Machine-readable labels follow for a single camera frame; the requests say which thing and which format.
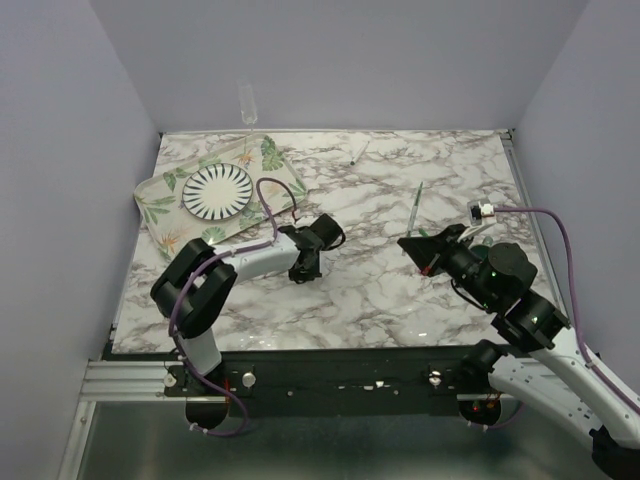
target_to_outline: metal floor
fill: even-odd
[[[179,404],[98,406],[81,479],[604,479],[589,452],[526,410],[482,433],[420,416],[254,420],[237,438],[190,432]]]

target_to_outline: screw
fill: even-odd
[[[251,388],[256,384],[256,376],[252,372],[247,372],[242,376],[242,385]]]
[[[174,377],[170,373],[167,373],[164,376],[164,379],[162,380],[162,383],[164,383],[165,387],[171,388],[171,387],[175,387],[176,383],[178,383],[178,380],[176,379],[176,377]]]
[[[437,370],[433,370],[429,374],[429,383],[434,387],[437,387],[442,383],[442,375]]]

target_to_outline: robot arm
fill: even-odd
[[[547,366],[564,385],[531,374],[523,363],[486,340],[477,345],[473,358],[463,361],[461,372],[488,374],[493,388],[542,411],[583,443],[593,437],[593,459],[598,466],[613,478],[630,478],[627,475],[637,473],[640,466],[638,395],[593,353],[592,362],[585,360],[569,320],[530,289],[537,269],[517,244],[494,245],[484,259],[468,248],[473,234],[482,229],[480,225],[452,225],[436,236],[401,238],[398,244],[423,275],[446,272],[487,313],[495,313],[491,324],[498,333]],[[614,389],[596,375],[594,365]],[[615,389],[636,402],[636,409]]]
[[[289,278],[296,283],[311,281],[321,276],[321,252],[336,248],[344,239],[340,226],[326,214],[308,227],[280,227],[270,246],[253,251],[247,247],[258,246],[265,241],[214,248],[197,238],[185,245],[156,281],[151,289],[151,298],[160,312],[169,318],[191,274],[203,262],[216,255],[227,254],[226,258],[214,262],[203,272],[201,283],[194,283],[189,289],[181,302],[177,319],[177,341],[198,373],[207,375],[222,361],[211,327],[233,285],[284,271],[288,271]]]

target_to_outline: black base frame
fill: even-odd
[[[253,418],[419,413],[457,416],[458,394],[491,393],[488,381],[465,384],[457,377],[461,361],[471,349],[223,352],[221,366],[209,378],[241,398]],[[167,396],[211,395],[183,366],[169,370],[177,383],[165,389]],[[251,387],[242,381],[247,373],[256,379]],[[239,415],[231,405],[231,415]]]

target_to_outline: black striped plate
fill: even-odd
[[[253,195],[249,174],[229,163],[201,168],[182,189],[185,208],[203,220],[224,220],[242,211]]]

